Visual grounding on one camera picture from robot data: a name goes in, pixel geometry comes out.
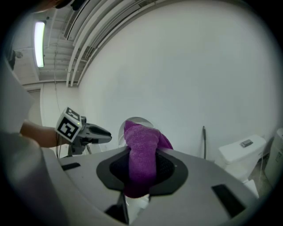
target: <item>white toilet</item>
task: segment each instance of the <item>white toilet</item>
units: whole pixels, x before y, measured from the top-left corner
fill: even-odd
[[[248,180],[249,175],[261,158],[266,141],[258,135],[252,135],[219,148],[215,164],[243,182],[258,198],[256,185]]]

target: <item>tile floor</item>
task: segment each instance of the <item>tile floor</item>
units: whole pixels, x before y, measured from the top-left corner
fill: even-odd
[[[268,157],[263,159],[261,177],[260,177],[261,160],[257,163],[256,167],[253,169],[251,175],[249,176],[249,180],[255,181],[256,189],[259,194],[259,197],[268,195],[269,192],[272,190],[272,186],[270,185],[268,179],[264,174],[264,169],[267,164],[267,161],[268,161]]]

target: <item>fluorescent light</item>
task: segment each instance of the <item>fluorescent light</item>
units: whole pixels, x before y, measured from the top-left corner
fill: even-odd
[[[39,68],[44,67],[43,62],[43,36],[44,36],[44,22],[36,22],[34,30],[34,50],[36,63]]]

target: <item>forearm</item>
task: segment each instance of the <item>forearm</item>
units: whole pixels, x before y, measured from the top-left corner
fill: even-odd
[[[39,126],[29,121],[23,123],[20,133],[23,136],[32,138],[41,147],[55,147],[60,144],[68,143],[68,141],[62,137],[60,142],[56,139],[58,138],[58,134],[53,127]]]

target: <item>purple towel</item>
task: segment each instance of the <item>purple towel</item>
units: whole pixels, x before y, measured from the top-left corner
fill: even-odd
[[[131,148],[129,159],[130,182],[124,193],[131,198],[148,194],[156,178],[155,151],[158,147],[173,149],[168,139],[159,130],[132,121],[124,127],[126,144]]]

